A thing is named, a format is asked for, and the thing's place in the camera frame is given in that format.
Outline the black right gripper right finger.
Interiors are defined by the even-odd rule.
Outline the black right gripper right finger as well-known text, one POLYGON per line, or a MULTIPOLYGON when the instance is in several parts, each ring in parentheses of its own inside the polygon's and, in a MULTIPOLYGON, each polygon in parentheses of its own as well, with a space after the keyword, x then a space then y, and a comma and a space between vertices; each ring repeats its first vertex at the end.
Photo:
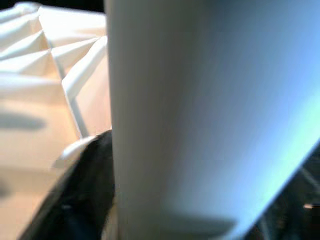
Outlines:
POLYGON ((320 142, 272 144, 241 173, 233 240, 320 240, 320 142))

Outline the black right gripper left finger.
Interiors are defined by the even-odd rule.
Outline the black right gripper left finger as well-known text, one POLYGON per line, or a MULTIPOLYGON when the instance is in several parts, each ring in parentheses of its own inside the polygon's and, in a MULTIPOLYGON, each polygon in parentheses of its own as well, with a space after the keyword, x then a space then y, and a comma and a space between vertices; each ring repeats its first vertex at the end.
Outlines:
POLYGON ((112 131, 59 178, 18 240, 101 240, 115 197, 112 131))

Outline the white plastic table leg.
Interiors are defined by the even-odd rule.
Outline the white plastic table leg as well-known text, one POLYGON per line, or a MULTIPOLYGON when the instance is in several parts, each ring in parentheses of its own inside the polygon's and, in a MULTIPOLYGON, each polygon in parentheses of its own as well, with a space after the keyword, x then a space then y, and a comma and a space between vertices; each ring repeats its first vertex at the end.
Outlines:
POLYGON ((104 0, 120 240, 242 238, 320 143, 320 0, 104 0))

